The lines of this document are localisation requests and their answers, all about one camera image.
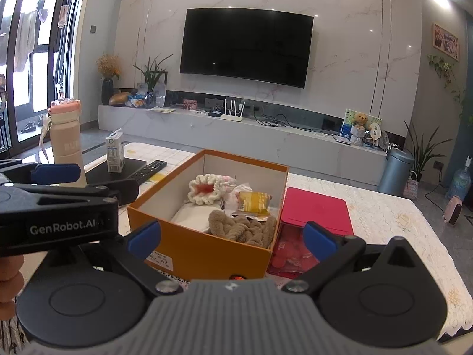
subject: black flat-screen tv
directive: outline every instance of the black flat-screen tv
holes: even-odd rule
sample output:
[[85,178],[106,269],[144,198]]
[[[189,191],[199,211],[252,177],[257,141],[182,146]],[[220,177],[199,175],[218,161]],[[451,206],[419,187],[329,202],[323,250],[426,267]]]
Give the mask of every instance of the black flat-screen tv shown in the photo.
[[306,86],[314,17],[262,9],[188,9],[181,73]]

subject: finger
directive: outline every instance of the finger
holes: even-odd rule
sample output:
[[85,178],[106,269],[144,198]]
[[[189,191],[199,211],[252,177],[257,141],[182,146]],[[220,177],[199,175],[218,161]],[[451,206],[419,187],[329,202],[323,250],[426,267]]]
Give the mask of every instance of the finger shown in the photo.
[[6,282],[0,282],[0,303],[12,300],[23,288],[25,281],[23,275],[18,272],[13,278]]
[[0,320],[8,320],[15,316],[15,302],[0,303]]
[[23,255],[0,258],[0,282],[10,280],[14,277],[20,270],[24,261],[25,258]]

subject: metal bolt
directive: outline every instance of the metal bolt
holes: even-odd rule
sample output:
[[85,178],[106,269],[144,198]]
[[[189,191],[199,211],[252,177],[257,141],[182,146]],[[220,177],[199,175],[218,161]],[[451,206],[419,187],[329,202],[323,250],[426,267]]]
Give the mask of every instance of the metal bolt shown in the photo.
[[156,284],[156,291],[159,293],[173,293],[179,289],[179,284],[172,280],[163,280]]
[[294,293],[305,292],[309,289],[309,283],[305,280],[291,280],[286,284],[286,289]]

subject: recessed spotlight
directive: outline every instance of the recessed spotlight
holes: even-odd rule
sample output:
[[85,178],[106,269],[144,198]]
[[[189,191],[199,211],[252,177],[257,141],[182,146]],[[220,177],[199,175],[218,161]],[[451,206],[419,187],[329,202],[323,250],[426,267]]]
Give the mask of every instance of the recessed spotlight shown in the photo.
[[450,7],[450,3],[448,2],[448,0],[434,0],[434,1],[444,9],[448,9]]

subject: gray ribbed panel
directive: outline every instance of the gray ribbed panel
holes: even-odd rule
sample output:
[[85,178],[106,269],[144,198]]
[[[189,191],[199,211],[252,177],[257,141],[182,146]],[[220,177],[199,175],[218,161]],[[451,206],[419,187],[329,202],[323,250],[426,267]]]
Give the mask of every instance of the gray ribbed panel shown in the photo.
[[[233,291],[229,283],[238,285]],[[106,345],[64,351],[32,344],[22,355],[446,355],[432,340],[402,350],[360,345],[335,332],[306,295],[271,280],[194,281],[154,300],[143,320]]]

